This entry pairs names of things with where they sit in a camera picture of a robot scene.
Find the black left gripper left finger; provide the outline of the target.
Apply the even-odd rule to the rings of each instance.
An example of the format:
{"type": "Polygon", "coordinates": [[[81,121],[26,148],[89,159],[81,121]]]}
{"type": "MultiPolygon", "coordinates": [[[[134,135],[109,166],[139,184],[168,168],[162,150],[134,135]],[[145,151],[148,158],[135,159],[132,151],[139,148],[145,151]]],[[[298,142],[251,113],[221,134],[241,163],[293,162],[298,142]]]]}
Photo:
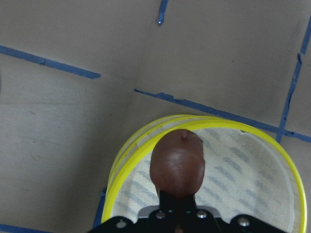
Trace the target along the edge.
{"type": "Polygon", "coordinates": [[[159,192],[158,222],[161,233],[180,233],[181,208],[180,202],[172,195],[159,192]]]}

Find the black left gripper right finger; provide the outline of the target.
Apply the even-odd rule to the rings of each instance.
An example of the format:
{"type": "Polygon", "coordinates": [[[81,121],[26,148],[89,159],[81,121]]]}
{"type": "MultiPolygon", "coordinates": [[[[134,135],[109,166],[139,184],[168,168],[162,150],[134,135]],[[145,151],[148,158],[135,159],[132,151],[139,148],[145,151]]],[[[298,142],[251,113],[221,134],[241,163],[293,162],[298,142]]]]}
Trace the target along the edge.
{"type": "Polygon", "coordinates": [[[184,198],[181,202],[181,228],[185,233],[202,233],[207,212],[198,209],[194,195],[184,198]]]}

